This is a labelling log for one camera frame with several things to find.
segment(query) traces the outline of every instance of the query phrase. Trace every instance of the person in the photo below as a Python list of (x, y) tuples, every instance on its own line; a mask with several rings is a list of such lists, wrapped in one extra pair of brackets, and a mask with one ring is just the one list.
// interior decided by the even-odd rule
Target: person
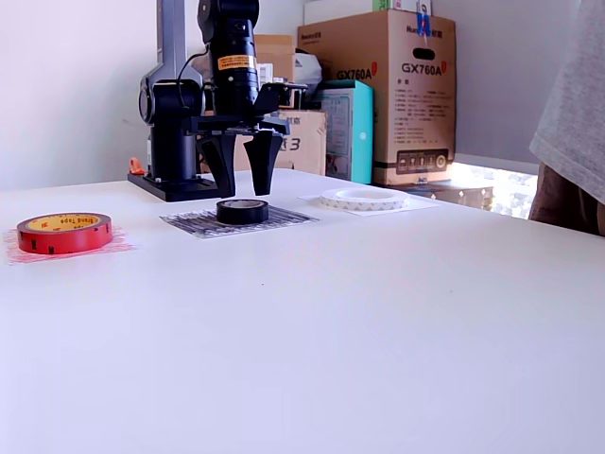
[(542, 162), (530, 219), (605, 236), (605, 1), (582, 0), (531, 151)]

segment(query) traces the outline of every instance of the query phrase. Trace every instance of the robotic arm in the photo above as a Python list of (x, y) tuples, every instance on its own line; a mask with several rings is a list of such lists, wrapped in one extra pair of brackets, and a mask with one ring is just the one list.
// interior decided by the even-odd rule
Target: robotic arm
[[(232, 197), (235, 138), (249, 135), (254, 189), (258, 196), (267, 195), (289, 127), (265, 115), (303, 87), (268, 83), (259, 90), (253, 34), (258, 0), (199, 1), (199, 28), (214, 73), (204, 84), (197, 71), (186, 67), (184, 3), (157, 0), (158, 66), (143, 77), (139, 96), (141, 117), (151, 127), (150, 166), (147, 175), (129, 175), (129, 180), (165, 201)], [(204, 115), (205, 85), (211, 88), (212, 115)], [(215, 182), (200, 177), (199, 154)]]

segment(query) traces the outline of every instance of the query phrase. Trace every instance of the teal box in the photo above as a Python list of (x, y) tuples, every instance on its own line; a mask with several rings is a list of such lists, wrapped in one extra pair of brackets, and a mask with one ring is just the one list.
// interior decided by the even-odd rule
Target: teal box
[(357, 80), (324, 82), (314, 101), (328, 114), (326, 176), (372, 183), (374, 91)]

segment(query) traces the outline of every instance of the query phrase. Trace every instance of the cable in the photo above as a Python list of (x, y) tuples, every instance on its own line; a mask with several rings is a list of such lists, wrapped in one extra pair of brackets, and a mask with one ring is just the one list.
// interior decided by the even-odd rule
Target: cable
[(189, 57), (189, 59), (182, 66), (182, 70), (179, 73), (179, 77), (177, 78), (177, 86), (179, 87), (179, 101), (181, 102), (181, 107), (183, 107), (184, 109), (191, 109), (191, 108), (189, 106), (185, 105), (185, 101), (182, 98), (182, 73), (185, 72), (185, 69), (187, 68), (187, 66), (189, 66), (189, 63), (191, 63), (191, 61), (195, 60), (198, 57), (203, 57), (204, 55), (207, 55), (209, 50), (210, 50), (210, 45), (206, 44), (206, 50), (204, 50), (203, 53), (201, 53), (201, 54), (193, 54), (191, 57)]

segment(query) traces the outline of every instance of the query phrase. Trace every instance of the white tape roll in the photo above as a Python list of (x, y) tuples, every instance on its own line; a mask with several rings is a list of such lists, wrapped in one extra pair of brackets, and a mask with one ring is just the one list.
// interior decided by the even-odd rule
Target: white tape roll
[(347, 211), (392, 211), (406, 208), (409, 195), (385, 189), (337, 189), (321, 195), (321, 203)]

